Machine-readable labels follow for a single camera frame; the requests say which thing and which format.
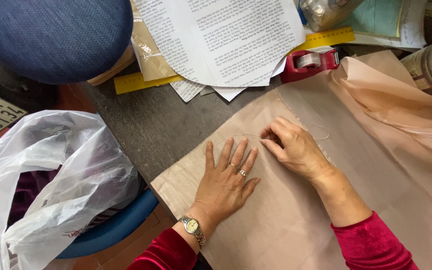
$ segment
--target wristwatch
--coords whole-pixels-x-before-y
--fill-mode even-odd
[[[182,216],[177,221],[184,224],[184,229],[186,229],[189,234],[196,237],[196,240],[198,240],[199,248],[202,248],[203,245],[206,243],[206,237],[199,227],[199,222],[194,218],[189,218],[187,216]]]

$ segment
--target red velvet sleeve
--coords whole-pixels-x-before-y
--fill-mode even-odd
[[[351,270],[418,270],[411,252],[374,211],[357,224],[331,228]]]
[[[175,230],[164,230],[127,270],[191,270],[196,254]]]

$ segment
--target tape roll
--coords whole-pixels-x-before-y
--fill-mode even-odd
[[[297,68],[317,68],[321,65],[319,53],[313,52],[299,57],[296,60]]]

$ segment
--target woman's right hand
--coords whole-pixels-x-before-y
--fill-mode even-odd
[[[278,116],[261,131],[261,143],[288,169],[309,181],[335,169],[311,134]]]

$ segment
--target blue plastic chair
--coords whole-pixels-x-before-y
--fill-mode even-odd
[[[56,259],[72,259],[94,254],[114,246],[134,232],[158,205],[150,189],[105,222],[76,237]]]

